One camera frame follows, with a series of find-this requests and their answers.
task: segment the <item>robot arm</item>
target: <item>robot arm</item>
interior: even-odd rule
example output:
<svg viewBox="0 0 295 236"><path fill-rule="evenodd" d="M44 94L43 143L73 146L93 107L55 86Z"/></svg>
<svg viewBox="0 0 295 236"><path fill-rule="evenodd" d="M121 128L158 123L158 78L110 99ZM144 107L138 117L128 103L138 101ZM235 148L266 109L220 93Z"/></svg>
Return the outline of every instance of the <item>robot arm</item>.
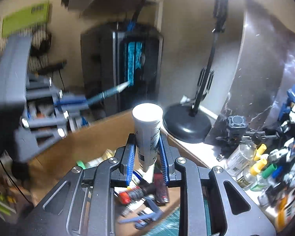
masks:
<svg viewBox="0 0 295 236"><path fill-rule="evenodd" d="M74 167L18 227L17 235L114 236L113 187L128 185L134 152L135 137L131 134L127 145L118 148L113 158L98 167L86 170ZM203 187L208 193L213 235L233 236L239 230L242 236L276 235L262 211L221 167L211 170L198 167L181 157L177 148L169 146L164 135L160 137L159 152L167 186L181 189L179 235L207 235ZM87 233L83 231L85 217L88 217Z"/></svg>

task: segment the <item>glass bottle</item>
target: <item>glass bottle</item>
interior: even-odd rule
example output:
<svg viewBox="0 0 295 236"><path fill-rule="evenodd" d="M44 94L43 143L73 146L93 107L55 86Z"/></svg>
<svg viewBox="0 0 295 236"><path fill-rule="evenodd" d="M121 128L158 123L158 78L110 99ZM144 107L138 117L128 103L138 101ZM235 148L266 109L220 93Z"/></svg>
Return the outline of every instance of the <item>glass bottle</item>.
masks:
<svg viewBox="0 0 295 236"><path fill-rule="evenodd" d="M270 185L267 189L263 189L258 196L259 206L262 208L270 206L276 199L277 195L286 187L285 182L281 182L275 187Z"/></svg>
<svg viewBox="0 0 295 236"><path fill-rule="evenodd" d="M246 189L255 182L256 176L261 172L263 167L267 164L266 159L260 159L251 168L247 167L236 177L236 182L243 189Z"/></svg>
<svg viewBox="0 0 295 236"><path fill-rule="evenodd" d="M250 186L250 190L253 192L259 192L267 188L270 184L267 178L277 169L276 164L271 164L265 171L257 175L255 182Z"/></svg>
<svg viewBox="0 0 295 236"><path fill-rule="evenodd" d="M239 144L231 156L226 160L225 170L231 176L237 176L247 164L255 157L256 148L261 144L258 133L253 134L251 140L245 140Z"/></svg>
<svg viewBox="0 0 295 236"><path fill-rule="evenodd" d="M256 150L256 155L254 156L254 158L248 163L249 167L252 167L258 160L260 160L263 156L263 153L266 151L267 146L265 144L261 144L259 146L257 146L257 150Z"/></svg>

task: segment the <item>headphones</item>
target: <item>headphones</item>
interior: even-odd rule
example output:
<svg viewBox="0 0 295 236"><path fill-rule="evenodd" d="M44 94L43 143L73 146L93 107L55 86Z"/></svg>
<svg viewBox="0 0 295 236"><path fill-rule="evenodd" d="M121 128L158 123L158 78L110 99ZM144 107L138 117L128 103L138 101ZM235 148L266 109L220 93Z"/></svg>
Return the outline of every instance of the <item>headphones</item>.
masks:
<svg viewBox="0 0 295 236"><path fill-rule="evenodd" d="M34 39L35 35L38 34L38 32L45 32L46 39L41 41L39 48L33 46L33 41L32 41L32 46L31 46L29 54L31 57L36 57L36 58L43 56L44 54L46 54L50 50L51 38L52 38L51 33L48 32L47 30L45 30L45 31L44 30L37 30L33 33L33 39Z"/></svg>

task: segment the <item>lamp base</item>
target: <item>lamp base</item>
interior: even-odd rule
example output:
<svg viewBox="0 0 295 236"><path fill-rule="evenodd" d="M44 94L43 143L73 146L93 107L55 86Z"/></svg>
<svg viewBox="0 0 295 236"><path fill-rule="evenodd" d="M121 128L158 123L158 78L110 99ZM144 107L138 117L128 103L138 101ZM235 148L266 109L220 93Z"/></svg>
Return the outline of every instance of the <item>lamp base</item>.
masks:
<svg viewBox="0 0 295 236"><path fill-rule="evenodd" d="M201 110L191 112L191 105L170 106L164 114L163 124L173 137L186 143L202 143L212 128L210 119Z"/></svg>

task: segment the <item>tube cap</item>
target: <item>tube cap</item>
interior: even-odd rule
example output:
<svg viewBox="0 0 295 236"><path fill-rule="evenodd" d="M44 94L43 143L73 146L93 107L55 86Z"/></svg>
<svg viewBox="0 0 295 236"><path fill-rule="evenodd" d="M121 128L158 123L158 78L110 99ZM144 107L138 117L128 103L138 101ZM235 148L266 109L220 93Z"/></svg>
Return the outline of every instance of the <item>tube cap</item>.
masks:
<svg viewBox="0 0 295 236"><path fill-rule="evenodd" d="M127 192L120 193L118 199L123 205L128 205L131 203L131 198Z"/></svg>
<svg viewBox="0 0 295 236"><path fill-rule="evenodd" d="M85 164L84 164L81 160L78 160L78 161L76 162L76 164L77 164L78 166L80 166L81 168L83 168L84 170L87 169L87 167L85 166Z"/></svg>
<svg viewBox="0 0 295 236"><path fill-rule="evenodd" d="M279 166L273 173L272 173L272 178L276 179L281 172L283 171L283 166Z"/></svg>
<svg viewBox="0 0 295 236"><path fill-rule="evenodd" d="M257 132L252 135L251 140L255 145L259 145L262 142L262 138Z"/></svg>
<svg viewBox="0 0 295 236"><path fill-rule="evenodd" d="M256 155L254 157L254 161L258 161L261 158L261 155L266 151L266 145L261 144L261 146L257 149Z"/></svg>
<svg viewBox="0 0 295 236"><path fill-rule="evenodd" d="M265 171L262 172L262 177L264 179L268 178L274 171L276 171L277 165L276 164L271 164Z"/></svg>
<svg viewBox="0 0 295 236"><path fill-rule="evenodd" d="M255 163L251 168L250 168L250 173L253 176L258 175L261 170L263 169L263 167L267 164L267 160L266 159L261 159L259 160L257 163Z"/></svg>

